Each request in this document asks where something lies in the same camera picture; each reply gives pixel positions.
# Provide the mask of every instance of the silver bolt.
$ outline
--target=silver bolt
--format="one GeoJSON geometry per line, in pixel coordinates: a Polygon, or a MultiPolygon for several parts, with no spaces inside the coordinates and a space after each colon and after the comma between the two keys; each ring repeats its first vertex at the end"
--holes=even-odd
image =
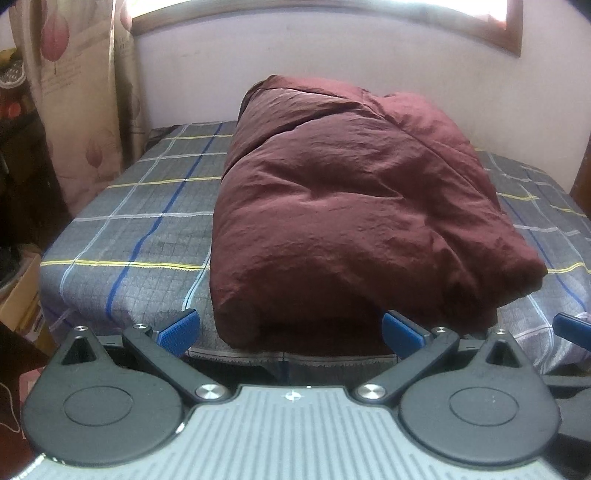
{"type": "Polygon", "coordinates": [[[357,388],[357,395],[366,400],[379,400],[386,394],[386,389],[381,385],[367,383],[357,388]]]}
{"type": "Polygon", "coordinates": [[[201,387],[195,390],[195,395],[204,400],[219,400],[225,394],[226,388],[215,383],[201,385],[201,387]]]}

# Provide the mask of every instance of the plaid bedsheet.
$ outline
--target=plaid bedsheet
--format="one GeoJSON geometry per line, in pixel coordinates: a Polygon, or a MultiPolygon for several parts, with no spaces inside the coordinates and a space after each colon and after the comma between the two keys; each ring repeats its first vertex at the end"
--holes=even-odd
{"type": "MultiPolygon", "coordinates": [[[[58,341],[74,325],[108,335],[136,322],[158,323],[191,307],[202,318],[193,355],[265,366],[285,359],[326,366],[326,359],[245,354],[217,336],[209,298],[212,215],[235,125],[176,129],[60,235],[41,264],[41,303],[58,341]]],[[[559,311],[586,318],[589,220],[541,170],[484,151],[479,158],[501,205],[550,272],[540,291],[499,309],[500,324],[541,371],[584,360],[585,351],[553,335],[551,320],[559,311]]],[[[388,356],[330,362],[335,369],[357,365],[361,378],[369,378],[372,368],[383,369],[392,361],[388,356]]]]}

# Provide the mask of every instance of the wooden furniture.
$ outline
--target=wooden furniture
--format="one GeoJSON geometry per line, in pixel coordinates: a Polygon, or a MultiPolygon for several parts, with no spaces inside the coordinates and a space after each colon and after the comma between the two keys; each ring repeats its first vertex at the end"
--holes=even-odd
{"type": "Polygon", "coordinates": [[[591,218],[591,137],[570,195],[581,210],[591,218]]]}
{"type": "Polygon", "coordinates": [[[0,245],[45,250],[70,220],[37,113],[0,121],[0,245]]]}

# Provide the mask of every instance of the fabric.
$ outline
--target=fabric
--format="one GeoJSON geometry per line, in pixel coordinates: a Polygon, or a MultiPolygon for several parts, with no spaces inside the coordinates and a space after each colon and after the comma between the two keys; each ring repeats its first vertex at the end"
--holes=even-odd
{"type": "Polygon", "coordinates": [[[387,352],[387,310],[486,330],[546,274],[443,112],[418,95],[281,76],[242,104],[211,265],[224,341],[319,356],[387,352]]]}
{"type": "MultiPolygon", "coordinates": [[[[202,320],[193,356],[287,369],[300,384],[309,384],[309,377],[342,376],[351,370],[358,378],[370,378],[376,369],[391,365],[392,357],[254,354],[232,349],[217,335],[209,296],[209,247],[219,177],[235,124],[176,129],[66,228],[41,264],[41,303],[54,338],[61,342],[79,324],[110,335],[136,322],[153,325],[192,307],[202,320]],[[139,242],[139,253],[130,262],[139,242]],[[322,376],[327,369],[329,374],[322,376]]],[[[591,224],[541,170],[484,151],[478,157],[501,206],[549,269],[541,290],[498,310],[499,323],[541,372],[588,359],[588,352],[553,335],[551,321],[558,312],[586,315],[591,301],[591,224]]]]}
{"type": "Polygon", "coordinates": [[[125,0],[19,0],[10,20],[75,216],[142,153],[131,16],[125,0]]]}

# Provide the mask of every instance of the floral curtain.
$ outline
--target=floral curtain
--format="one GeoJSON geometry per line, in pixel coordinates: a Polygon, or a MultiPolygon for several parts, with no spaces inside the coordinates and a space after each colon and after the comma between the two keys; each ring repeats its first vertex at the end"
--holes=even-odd
{"type": "Polygon", "coordinates": [[[18,0],[10,9],[66,205],[78,214],[142,153],[126,0],[18,0]]]}

